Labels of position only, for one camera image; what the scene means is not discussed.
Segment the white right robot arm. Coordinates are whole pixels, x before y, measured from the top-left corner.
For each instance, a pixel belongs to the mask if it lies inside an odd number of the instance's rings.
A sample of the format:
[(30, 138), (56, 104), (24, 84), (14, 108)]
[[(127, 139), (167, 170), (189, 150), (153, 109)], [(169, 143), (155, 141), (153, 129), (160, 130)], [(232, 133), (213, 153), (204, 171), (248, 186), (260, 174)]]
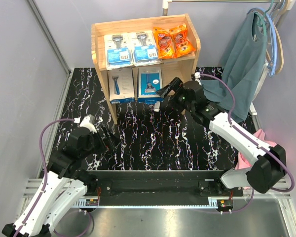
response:
[(198, 124), (226, 140), (250, 164), (247, 168), (225, 171), (220, 180), (214, 183), (218, 195), (225, 196), (237, 187), (252, 187), (265, 194), (285, 176), (285, 149), (280, 145), (273, 147), (242, 128), (222, 107), (205, 97), (203, 87), (198, 82), (182, 82), (180, 78), (174, 78), (156, 94), (164, 98), (171, 91), (174, 94), (170, 102), (175, 109), (190, 112)]

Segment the orange razor pack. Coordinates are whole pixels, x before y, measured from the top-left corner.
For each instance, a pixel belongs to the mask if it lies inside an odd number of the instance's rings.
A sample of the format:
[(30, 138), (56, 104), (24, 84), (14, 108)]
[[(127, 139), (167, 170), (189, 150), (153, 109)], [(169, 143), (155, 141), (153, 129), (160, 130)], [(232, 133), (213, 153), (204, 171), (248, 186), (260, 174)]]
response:
[(154, 27), (152, 32), (157, 46), (158, 58), (162, 60), (176, 58), (170, 34), (160, 27)]
[(171, 28), (169, 33), (175, 44), (178, 58), (196, 51), (192, 43), (187, 39), (188, 30), (186, 24)]

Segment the blue Harry's razor box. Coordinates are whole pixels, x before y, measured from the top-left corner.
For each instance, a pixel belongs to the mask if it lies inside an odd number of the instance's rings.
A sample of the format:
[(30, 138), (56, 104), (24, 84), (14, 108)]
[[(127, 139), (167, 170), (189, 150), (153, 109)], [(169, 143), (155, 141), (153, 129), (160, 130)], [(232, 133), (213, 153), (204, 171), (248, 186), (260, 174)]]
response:
[(163, 101), (157, 91), (163, 88), (160, 67), (139, 67), (138, 71), (138, 102), (155, 104)]

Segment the Gillette razor blister pack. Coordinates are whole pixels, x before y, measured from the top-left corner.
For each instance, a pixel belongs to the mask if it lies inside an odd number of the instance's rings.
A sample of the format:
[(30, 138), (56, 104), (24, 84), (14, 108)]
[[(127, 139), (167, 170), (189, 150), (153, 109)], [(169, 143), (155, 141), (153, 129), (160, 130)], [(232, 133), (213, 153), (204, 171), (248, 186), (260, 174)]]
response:
[(128, 33), (104, 35), (104, 43), (107, 70), (134, 65)]

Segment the white Harry's razor box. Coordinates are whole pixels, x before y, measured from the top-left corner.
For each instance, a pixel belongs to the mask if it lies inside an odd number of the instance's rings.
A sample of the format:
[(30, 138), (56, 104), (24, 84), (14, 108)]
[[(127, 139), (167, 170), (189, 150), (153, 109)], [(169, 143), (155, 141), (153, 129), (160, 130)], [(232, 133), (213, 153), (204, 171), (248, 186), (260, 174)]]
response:
[(135, 101), (134, 80), (131, 68), (108, 71), (109, 100), (112, 104)]

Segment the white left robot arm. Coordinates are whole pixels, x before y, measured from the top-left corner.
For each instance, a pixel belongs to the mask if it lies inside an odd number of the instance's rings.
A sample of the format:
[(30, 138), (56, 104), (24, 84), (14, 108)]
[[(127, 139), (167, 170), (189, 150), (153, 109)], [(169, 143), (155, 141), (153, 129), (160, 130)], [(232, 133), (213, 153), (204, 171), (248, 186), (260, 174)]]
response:
[(50, 157), (47, 173), (23, 214), (4, 226), (6, 237), (49, 237), (55, 226), (83, 195), (97, 189), (97, 177), (82, 170), (82, 161), (92, 154), (111, 153), (120, 140), (106, 127), (98, 133), (93, 125), (75, 128), (67, 141)]

